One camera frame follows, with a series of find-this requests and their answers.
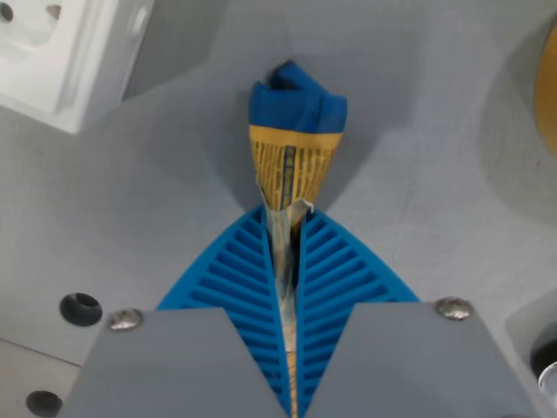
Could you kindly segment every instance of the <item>round hole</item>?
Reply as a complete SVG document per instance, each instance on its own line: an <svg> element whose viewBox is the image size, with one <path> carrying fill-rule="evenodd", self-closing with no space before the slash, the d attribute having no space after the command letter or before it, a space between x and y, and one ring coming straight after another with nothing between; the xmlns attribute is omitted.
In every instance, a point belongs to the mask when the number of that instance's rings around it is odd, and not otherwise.
<svg viewBox="0 0 557 418"><path fill-rule="evenodd" d="M60 18L60 13L62 12L62 6L59 4L49 4L46 6L46 12L55 20Z"/></svg>
<svg viewBox="0 0 557 418"><path fill-rule="evenodd" d="M7 3L0 3L0 16L5 22L11 22L14 20L14 10Z"/></svg>
<svg viewBox="0 0 557 418"><path fill-rule="evenodd" d="M72 325L90 327L101 320L103 308L89 294L71 293L60 302L60 313Z"/></svg>
<svg viewBox="0 0 557 418"><path fill-rule="evenodd" d="M27 396L25 404L32 414L43 418L53 418L58 414L63 403L52 392L38 390Z"/></svg>

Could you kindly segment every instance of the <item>white plastic block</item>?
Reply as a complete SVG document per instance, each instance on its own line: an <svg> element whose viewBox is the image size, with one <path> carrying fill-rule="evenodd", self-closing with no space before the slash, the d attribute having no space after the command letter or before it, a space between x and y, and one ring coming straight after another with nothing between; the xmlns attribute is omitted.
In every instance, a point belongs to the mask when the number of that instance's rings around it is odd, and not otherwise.
<svg viewBox="0 0 557 418"><path fill-rule="evenodd" d="M0 1L0 105L71 133L116 109L153 1Z"/></svg>

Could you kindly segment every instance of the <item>gray metal plate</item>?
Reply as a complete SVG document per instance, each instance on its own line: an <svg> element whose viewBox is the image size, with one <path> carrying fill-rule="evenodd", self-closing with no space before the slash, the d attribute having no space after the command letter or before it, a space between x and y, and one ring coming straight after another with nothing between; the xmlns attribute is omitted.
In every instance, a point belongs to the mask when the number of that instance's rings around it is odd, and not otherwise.
<svg viewBox="0 0 557 418"><path fill-rule="evenodd" d="M540 415L477 314L430 304L354 308L307 418Z"/></svg>
<svg viewBox="0 0 557 418"><path fill-rule="evenodd" d="M171 83L78 136L0 111L0 338L82 364L99 326L65 322L66 294L88 293L106 313L154 308L260 201L249 90L293 57L350 105L317 207L422 299L473 300L537 390L505 327L556 288L557 165L532 117L556 10L556 0L158 0L131 87Z"/></svg>
<svg viewBox="0 0 557 418"><path fill-rule="evenodd" d="M285 418L223 309L146 313L105 327L60 418Z"/></svg>
<svg viewBox="0 0 557 418"><path fill-rule="evenodd" d="M66 401L81 368L0 340L0 416L37 418L26 405L27 396L48 391Z"/></svg>

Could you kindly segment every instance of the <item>yellow paper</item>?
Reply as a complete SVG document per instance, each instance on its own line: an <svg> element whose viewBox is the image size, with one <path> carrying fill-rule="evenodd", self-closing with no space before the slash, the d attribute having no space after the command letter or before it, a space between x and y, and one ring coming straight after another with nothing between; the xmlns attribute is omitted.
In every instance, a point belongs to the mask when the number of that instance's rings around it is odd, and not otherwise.
<svg viewBox="0 0 557 418"><path fill-rule="evenodd" d="M557 157L557 29L551 31L541 56L534 104L538 131Z"/></svg>
<svg viewBox="0 0 557 418"><path fill-rule="evenodd" d="M291 232L319 192L341 133L303 133L250 126L252 156L264 195L273 270L290 376L292 417L296 393L296 308Z"/></svg>

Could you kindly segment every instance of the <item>metal screw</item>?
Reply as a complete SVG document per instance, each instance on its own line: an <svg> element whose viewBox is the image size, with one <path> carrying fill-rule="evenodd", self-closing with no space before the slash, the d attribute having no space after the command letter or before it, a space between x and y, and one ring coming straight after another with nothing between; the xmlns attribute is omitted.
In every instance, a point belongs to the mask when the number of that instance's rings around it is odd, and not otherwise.
<svg viewBox="0 0 557 418"><path fill-rule="evenodd" d="M472 304L461 298L443 298L435 303L435 309L448 320L465 320L473 313Z"/></svg>
<svg viewBox="0 0 557 418"><path fill-rule="evenodd" d="M50 4L46 6L46 12L55 20L60 19L60 13L62 12L62 6L59 4Z"/></svg>
<svg viewBox="0 0 557 418"><path fill-rule="evenodd" d="M137 309L128 307L120 309L111 316L112 331L128 331L138 327L143 322L143 314Z"/></svg>

